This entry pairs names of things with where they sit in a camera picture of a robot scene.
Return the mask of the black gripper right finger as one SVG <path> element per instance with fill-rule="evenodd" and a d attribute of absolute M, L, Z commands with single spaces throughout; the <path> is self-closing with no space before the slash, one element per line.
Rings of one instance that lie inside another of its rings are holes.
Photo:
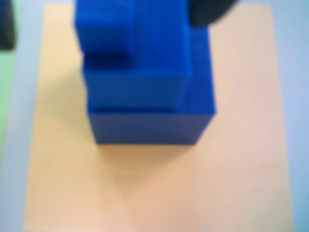
<path fill-rule="evenodd" d="M 220 20 L 238 0 L 190 0 L 189 22 L 193 27 L 208 26 Z"/>

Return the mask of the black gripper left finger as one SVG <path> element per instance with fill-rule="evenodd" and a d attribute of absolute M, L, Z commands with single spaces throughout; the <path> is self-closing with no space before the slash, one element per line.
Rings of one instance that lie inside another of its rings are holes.
<path fill-rule="evenodd" d="M 13 50 L 15 47 L 15 25 L 13 3 L 11 0 L 0 1 L 0 49 Z"/>

